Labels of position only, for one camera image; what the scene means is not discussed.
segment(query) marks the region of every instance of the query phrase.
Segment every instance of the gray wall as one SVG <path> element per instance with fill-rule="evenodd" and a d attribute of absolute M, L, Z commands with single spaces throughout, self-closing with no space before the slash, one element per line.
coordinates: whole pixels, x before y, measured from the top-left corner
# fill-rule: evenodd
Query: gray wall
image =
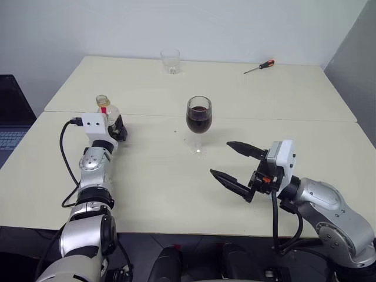
<path fill-rule="evenodd" d="M 367 0 L 0 0 L 0 73 L 40 114 L 85 55 L 320 65 Z"/>
<path fill-rule="evenodd" d="M 325 69 L 376 147 L 376 0 L 369 0 Z"/>

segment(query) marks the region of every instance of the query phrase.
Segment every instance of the robotic arm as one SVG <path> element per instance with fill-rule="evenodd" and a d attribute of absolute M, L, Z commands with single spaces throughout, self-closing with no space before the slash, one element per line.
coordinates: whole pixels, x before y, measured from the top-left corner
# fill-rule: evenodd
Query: robotic arm
<path fill-rule="evenodd" d="M 79 125 L 84 127 L 91 147 L 85 148 L 79 162 L 77 202 L 62 229 L 62 258 L 51 264 L 37 282 L 97 282 L 106 273 L 107 256 L 118 244 L 111 215 L 115 202 L 110 179 L 112 154 L 118 142 L 110 136 L 103 113 L 83 113 Z M 127 281 L 126 267 L 106 273 L 106 281 Z"/>
<path fill-rule="evenodd" d="M 299 212 L 315 228 L 339 281 L 376 281 L 376 244 L 372 227 L 331 185 L 293 176 L 296 153 L 292 140 L 274 142 L 269 150 L 241 142 L 227 144 L 245 156 L 260 160 L 260 164 L 248 187 L 228 174 L 211 170 L 224 187 L 249 203 L 256 191 L 277 195 L 281 208 Z"/>

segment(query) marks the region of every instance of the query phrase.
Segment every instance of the red wine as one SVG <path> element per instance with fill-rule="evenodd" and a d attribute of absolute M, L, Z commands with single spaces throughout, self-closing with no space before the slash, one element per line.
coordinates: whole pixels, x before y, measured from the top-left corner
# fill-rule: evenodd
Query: red wine
<path fill-rule="evenodd" d="M 187 111 L 187 125 L 194 133 L 204 133 L 212 124 L 211 109 L 197 106 Z"/>

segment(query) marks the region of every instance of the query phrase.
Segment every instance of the laptop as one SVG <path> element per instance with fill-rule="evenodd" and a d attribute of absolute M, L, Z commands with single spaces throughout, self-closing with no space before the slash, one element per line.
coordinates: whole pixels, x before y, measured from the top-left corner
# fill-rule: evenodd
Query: laptop
<path fill-rule="evenodd" d="M 0 168 L 36 117 L 13 75 L 0 75 Z"/>

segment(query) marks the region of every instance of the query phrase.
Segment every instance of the keyboard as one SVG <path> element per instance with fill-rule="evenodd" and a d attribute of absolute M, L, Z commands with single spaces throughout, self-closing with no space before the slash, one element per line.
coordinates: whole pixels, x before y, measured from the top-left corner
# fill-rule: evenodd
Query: keyboard
<path fill-rule="evenodd" d="M 0 131 L 0 150 L 14 150 L 26 131 Z"/>

